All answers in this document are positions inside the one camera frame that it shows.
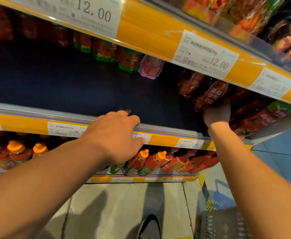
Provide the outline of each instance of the black and white shoe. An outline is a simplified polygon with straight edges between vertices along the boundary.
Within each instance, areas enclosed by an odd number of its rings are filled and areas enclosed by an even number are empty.
[[[161,239],[160,225],[157,217],[148,215],[141,223],[136,239]]]

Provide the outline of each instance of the forearm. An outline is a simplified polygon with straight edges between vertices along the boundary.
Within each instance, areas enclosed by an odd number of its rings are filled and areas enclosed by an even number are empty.
[[[253,238],[291,238],[291,184],[249,151],[226,122],[212,124],[208,132]]]
[[[0,238],[36,233],[104,166],[98,148],[83,146],[77,140],[65,143],[0,176],[0,225],[5,225]]]

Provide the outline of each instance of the tiled floor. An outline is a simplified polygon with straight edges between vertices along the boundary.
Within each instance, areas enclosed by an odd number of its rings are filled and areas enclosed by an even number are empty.
[[[291,183],[291,130],[253,148]],[[216,209],[235,206],[220,164],[203,172]],[[199,238],[206,209],[199,180],[186,183],[83,185],[51,219],[40,239],[134,239],[145,216],[159,218],[162,239]]]

